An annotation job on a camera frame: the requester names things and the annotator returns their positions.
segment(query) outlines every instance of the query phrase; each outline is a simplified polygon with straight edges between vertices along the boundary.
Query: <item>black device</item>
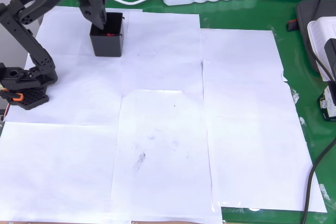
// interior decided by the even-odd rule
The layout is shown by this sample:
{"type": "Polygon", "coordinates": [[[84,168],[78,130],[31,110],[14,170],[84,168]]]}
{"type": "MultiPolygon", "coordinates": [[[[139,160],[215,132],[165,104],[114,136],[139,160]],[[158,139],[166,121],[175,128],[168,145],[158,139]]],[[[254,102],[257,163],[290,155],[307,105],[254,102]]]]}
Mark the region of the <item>black device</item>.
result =
{"type": "Polygon", "coordinates": [[[100,57],[120,57],[124,41],[124,25],[122,13],[107,13],[104,29],[92,24],[90,38],[94,55],[100,57]]]}
{"type": "MultiPolygon", "coordinates": [[[[27,50],[35,67],[24,70],[8,68],[0,63],[0,96],[11,105],[30,110],[49,101],[47,86],[57,81],[55,64],[49,53],[33,37],[24,25],[50,11],[61,0],[11,0],[8,5],[0,4],[0,23],[27,50]]],[[[83,16],[99,29],[107,20],[105,0],[78,0],[83,16]]]]}

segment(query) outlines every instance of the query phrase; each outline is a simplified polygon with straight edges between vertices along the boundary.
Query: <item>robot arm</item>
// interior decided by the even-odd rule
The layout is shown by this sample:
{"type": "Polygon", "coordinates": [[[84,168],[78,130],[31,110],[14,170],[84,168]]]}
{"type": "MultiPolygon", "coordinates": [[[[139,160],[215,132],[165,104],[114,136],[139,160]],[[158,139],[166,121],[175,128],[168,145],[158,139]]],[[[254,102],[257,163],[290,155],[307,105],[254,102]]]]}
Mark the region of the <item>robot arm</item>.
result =
{"type": "MultiPolygon", "coordinates": [[[[11,105],[30,110],[49,101],[46,87],[57,81],[55,64],[49,53],[24,25],[50,11],[61,0],[12,0],[7,6],[0,4],[0,23],[27,50],[35,67],[29,70],[6,68],[0,63],[0,83],[4,90],[0,96],[11,105]]],[[[84,17],[100,29],[106,23],[105,0],[78,0],[84,17]]]]}

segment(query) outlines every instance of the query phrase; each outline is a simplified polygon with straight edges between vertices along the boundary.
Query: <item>paper sheet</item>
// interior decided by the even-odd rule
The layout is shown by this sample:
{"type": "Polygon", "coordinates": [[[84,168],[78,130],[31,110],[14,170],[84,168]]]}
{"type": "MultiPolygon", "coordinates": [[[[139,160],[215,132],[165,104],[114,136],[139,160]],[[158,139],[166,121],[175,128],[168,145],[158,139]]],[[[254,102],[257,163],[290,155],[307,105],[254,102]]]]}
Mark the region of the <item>paper sheet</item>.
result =
{"type": "MultiPolygon", "coordinates": [[[[200,39],[214,201],[303,211],[312,162],[271,31],[204,29],[200,39]]],[[[326,212],[316,178],[310,202],[326,212]]]]}
{"type": "Polygon", "coordinates": [[[201,29],[199,43],[228,81],[272,83],[284,72],[272,31],[201,29]]]}
{"type": "Polygon", "coordinates": [[[155,65],[200,61],[199,16],[131,12],[125,62],[155,65]]]}
{"type": "MultiPolygon", "coordinates": [[[[210,118],[208,141],[213,143],[216,168],[212,165],[211,172],[213,186],[219,187],[218,204],[303,211],[312,167],[304,139],[298,120],[210,118]]],[[[309,211],[326,212],[315,176],[309,211]]]]}
{"type": "Polygon", "coordinates": [[[212,206],[202,97],[136,90],[123,98],[111,197],[112,212],[139,221],[222,221],[212,206]]]}
{"type": "Polygon", "coordinates": [[[110,126],[7,122],[0,219],[101,223],[109,211],[116,137],[110,126]]]}
{"type": "Polygon", "coordinates": [[[48,86],[46,94],[49,102],[32,110],[12,106],[6,121],[118,125],[122,76],[119,59],[83,55],[51,56],[56,65],[58,81],[48,86]]]}

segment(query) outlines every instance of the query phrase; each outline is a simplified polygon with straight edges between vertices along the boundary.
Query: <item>black box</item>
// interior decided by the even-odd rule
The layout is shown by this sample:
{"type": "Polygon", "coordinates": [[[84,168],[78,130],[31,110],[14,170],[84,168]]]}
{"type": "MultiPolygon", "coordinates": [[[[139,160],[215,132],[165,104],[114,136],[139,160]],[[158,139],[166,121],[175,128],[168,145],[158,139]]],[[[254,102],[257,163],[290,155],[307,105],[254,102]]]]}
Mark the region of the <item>black box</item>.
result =
{"type": "Polygon", "coordinates": [[[103,30],[92,24],[90,38],[96,56],[120,57],[124,42],[122,13],[107,13],[103,30]]]}

